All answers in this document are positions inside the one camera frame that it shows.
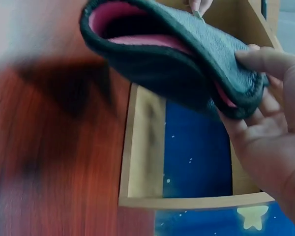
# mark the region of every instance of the blue starry background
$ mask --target blue starry background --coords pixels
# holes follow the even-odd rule
[[[232,194],[230,143],[222,123],[167,102],[163,197]],[[295,236],[277,203],[268,205],[263,227],[245,230],[237,209],[157,211],[155,236]]]

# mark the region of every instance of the yellow star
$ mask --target yellow star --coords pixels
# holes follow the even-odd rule
[[[242,215],[244,219],[244,229],[248,230],[251,227],[255,227],[257,230],[262,229],[261,216],[267,213],[268,206],[251,206],[237,208],[237,212]]]

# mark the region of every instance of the slipper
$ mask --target slipper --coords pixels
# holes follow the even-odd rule
[[[86,45],[130,82],[218,119],[247,118],[259,106],[265,74],[241,66],[233,36],[152,0],[91,0],[80,17]]]

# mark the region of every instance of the hand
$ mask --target hand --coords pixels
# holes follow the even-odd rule
[[[283,106],[266,88],[250,118],[220,117],[243,169],[295,223],[295,56],[254,48],[237,52],[236,58],[248,69],[265,72],[272,86],[283,90]]]
[[[199,11],[200,16],[210,8],[213,0],[185,0],[189,2],[192,11]]]

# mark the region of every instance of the red wooden surface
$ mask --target red wooden surface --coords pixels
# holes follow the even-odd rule
[[[153,235],[118,209],[129,83],[84,45],[84,3],[0,0],[0,236]]]

